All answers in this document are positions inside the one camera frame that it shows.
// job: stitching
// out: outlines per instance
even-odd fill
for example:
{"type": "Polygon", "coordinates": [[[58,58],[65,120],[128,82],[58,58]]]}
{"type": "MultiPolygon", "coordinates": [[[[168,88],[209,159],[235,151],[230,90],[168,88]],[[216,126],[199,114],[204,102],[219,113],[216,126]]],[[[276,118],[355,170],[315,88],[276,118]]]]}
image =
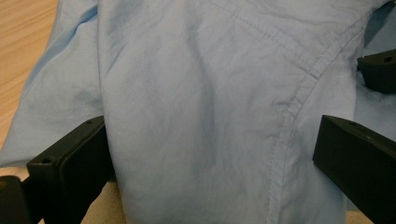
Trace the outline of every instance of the stitching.
{"type": "MultiPolygon", "coordinates": [[[[350,26],[350,27],[349,27],[348,29],[346,29],[343,33],[341,33],[341,34],[339,35],[339,38],[337,38],[336,40],[334,40],[334,42],[333,42],[323,53],[320,54],[320,56],[318,57],[318,59],[317,59],[316,62],[314,63],[312,69],[310,69],[308,73],[312,73],[313,71],[317,71],[317,70],[314,69],[314,67],[315,67],[322,59],[324,59],[324,56],[326,56],[327,54],[329,54],[329,50],[330,50],[330,49],[335,48],[335,45],[336,45],[337,43],[339,43],[340,38],[343,38],[343,36],[345,36],[346,33],[350,32],[350,30],[353,29],[353,28],[355,27],[355,25],[359,24],[359,23],[361,22],[362,18],[364,18],[365,16],[366,16],[366,15],[362,16],[361,18],[359,18],[357,21],[355,21],[355,22],[353,23],[352,26],[350,26]]],[[[341,52],[341,50],[342,50],[346,45],[348,45],[349,42],[352,41],[352,40],[353,40],[358,34],[360,34],[360,33],[361,33],[361,29],[360,29],[358,32],[356,32],[356,34],[354,34],[353,36],[351,36],[347,41],[345,41],[345,44],[344,44],[344,45],[343,45],[343,44],[340,44],[340,48],[339,48],[339,50],[337,50],[337,54],[335,54],[333,58],[335,59],[335,58],[339,55],[339,53],[341,52]]],[[[328,61],[328,64],[327,64],[326,68],[329,67],[331,64],[332,64],[332,61],[328,61]]],[[[312,87],[312,89],[310,89],[311,91],[308,93],[308,95],[306,96],[305,100],[304,100],[303,102],[301,102],[301,103],[298,103],[298,102],[297,102],[297,98],[298,98],[298,95],[299,95],[299,93],[300,93],[300,91],[301,91],[301,89],[302,89],[302,86],[303,86],[303,85],[305,84],[305,82],[307,81],[306,78],[307,78],[307,76],[304,77],[304,80],[302,81],[302,83],[301,83],[301,85],[300,85],[300,87],[299,87],[299,90],[298,90],[297,93],[294,95],[293,100],[290,102],[289,106],[288,106],[288,107],[285,109],[285,111],[282,113],[282,114],[284,114],[285,117],[284,117],[283,125],[282,125],[281,130],[280,130],[280,134],[279,134],[279,136],[278,136],[278,138],[277,138],[277,141],[276,141],[275,150],[273,151],[273,155],[272,155],[272,160],[271,160],[271,177],[270,177],[270,179],[273,179],[273,177],[274,177],[274,166],[275,166],[274,160],[275,160],[275,154],[276,154],[276,151],[279,150],[278,146],[279,146],[279,143],[280,143],[280,136],[281,136],[282,133],[285,132],[285,127],[286,127],[286,115],[289,113],[289,115],[292,116],[292,118],[293,118],[293,123],[294,123],[295,118],[297,117],[298,113],[300,112],[300,110],[301,110],[301,108],[302,108],[302,105],[304,104],[304,102],[306,101],[307,97],[309,97],[309,95],[311,94],[312,90],[315,88],[315,86],[316,86],[317,83],[318,83],[318,79],[316,79],[316,80],[315,80],[314,86],[312,87]],[[290,109],[291,109],[291,107],[292,107],[293,105],[296,105],[296,106],[299,106],[299,107],[300,107],[300,108],[298,109],[298,111],[297,111],[294,115],[293,115],[292,112],[290,111],[290,109]]],[[[272,195],[272,192],[273,192],[273,187],[270,188],[270,195],[272,195]]],[[[272,198],[270,197],[270,205],[269,205],[269,208],[268,208],[268,213],[270,212],[270,208],[271,208],[271,204],[272,204],[272,203],[273,203],[273,200],[272,200],[272,198]]],[[[270,217],[270,216],[267,216],[267,220],[266,220],[267,223],[270,223],[270,222],[269,222],[269,221],[270,221],[270,220],[269,220],[269,217],[270,217]]]]}
{"type": "MultiPolygon", "coordinates": [[[[313,68],[314,66],[313,66],[313,65],[310,65],[310,63],[309,63],[307,60],[304,60],[302,57],[298,56],[297,53],[295,53],[293,50],[287,48],[286,45],[281,44],[279,41],[277,41],[277,40],[275,39],[274,36],[271,36],[271,35],[265,33],[262,29],[260,29],[259,27],[255,26],[255,25],[252,24],[251,22],[245,20],[244,18],[240,17],[240,16],[237,15],[235,12],[232,12],[230,9],[225,8],[225,7],[222,7],[222,6],[219,6],[218,4],[214,3],[212,0],[207,0],[207,1],[208,1],[210,4],[214,5],[215,7],[218,7],[218,8],[220,8],[220,9],[222,9],[222,10],[225,10],[225,11],[229,12],[229,13],[231,14],[231,16],[236,17],[238,20],[244,22],[246,25],[250,26],[251,28],[253,28],[253,29],[256,30],[257,32],[259,32],[260,34],[262,34],[262,36],[264,36],[264,37],[270,39],[270,40],[273,41],[275,44],[279,45],[282,49],[284,49],[285,51],[291,53],[291,54],[292,54],[294,57],[296,57],[299,61],[303,62],[307,67],[310,67],[310,70],[314,69],[314,68],[313,68]]],[[[277,32],[282,33],[280,30],[276,29],[275,27],[272,27],[272,26],[271,26],[271,28],[272,28],[272,29],[275,29],[277,32]]]]}

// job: wooden surface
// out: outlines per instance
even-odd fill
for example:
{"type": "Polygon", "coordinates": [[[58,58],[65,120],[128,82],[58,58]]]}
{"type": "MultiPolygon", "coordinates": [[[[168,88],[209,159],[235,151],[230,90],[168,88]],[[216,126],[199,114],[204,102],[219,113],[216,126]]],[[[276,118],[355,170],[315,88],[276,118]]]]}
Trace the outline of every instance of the wooden surface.
{"type": "MultiPolygon", "coordinates": [[[[17,109],[23,84],[47,45],[57,2],[0,0],[0,148],[17,109]]],[[[22,168],[3,168],[0,175],[27,176],[22,168]]],[[[362,213],[348,212],[347,224],[369,223],[372,222],[362,213]]]]}

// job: black plastic part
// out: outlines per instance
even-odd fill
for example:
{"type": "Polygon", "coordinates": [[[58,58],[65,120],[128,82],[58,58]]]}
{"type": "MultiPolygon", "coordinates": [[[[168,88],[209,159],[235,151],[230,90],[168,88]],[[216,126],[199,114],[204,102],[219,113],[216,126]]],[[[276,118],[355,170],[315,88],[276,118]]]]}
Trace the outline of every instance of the black plastic part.
{"type": "Polygon", "coordinates": [[[80,223],[114,174],[103,117],[82,123],[27,168],[45,222],[80,223]]]}
{"type": "MultiPolygon", "coordinates": [[[[27,177],[25,180],[23,180],[22,187],[31,219],[33,223],[38,223],[43,218],[43,202],[41,198],[41,191],[35,188],[35,186],[32,184],[31,177],[27,177]]],[[[19,212],[16,210],[14,210],[13,213],[15,216],[19,214],[19,212]]]]}
{"type": "Polygon", "coordinates": [[[28,202],[19,178],[13,175],[0,176],[1,223],[33,224],[28,202]]]}
{"type": "Polygon", "coordinates": [[[396,49],[359,58],[358,65],[368,88],[396,93],[396,49]]]}
{"type": "Polygon", "coordinates": [[[315,165],[375,224],[396,223],[396,143],[356,122],[323,116],[315,165]]]}

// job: wood grain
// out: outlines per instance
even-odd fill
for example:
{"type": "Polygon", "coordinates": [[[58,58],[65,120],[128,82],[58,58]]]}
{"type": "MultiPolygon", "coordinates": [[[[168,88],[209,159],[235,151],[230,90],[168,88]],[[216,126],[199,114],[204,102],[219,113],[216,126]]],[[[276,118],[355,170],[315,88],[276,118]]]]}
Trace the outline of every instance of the wood grain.
{"type": "Polygon", "coordinates": [[[0,148],[23,84],[44,51],[57,0],[0,0],[0,148]]]}

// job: light blue shirt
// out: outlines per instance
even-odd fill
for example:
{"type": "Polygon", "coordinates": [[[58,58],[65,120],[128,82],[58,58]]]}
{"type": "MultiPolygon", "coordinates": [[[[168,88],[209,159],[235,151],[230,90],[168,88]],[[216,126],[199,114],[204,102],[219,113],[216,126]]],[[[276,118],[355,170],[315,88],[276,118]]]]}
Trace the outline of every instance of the light blue shirt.
{"type": "Polygon", "coordinates": [[[345,223],[312,162],[354,119],[356,59],[386,0],[60,1],[0,155],[24,164],[105,115],[137,223],[345,223]]]}

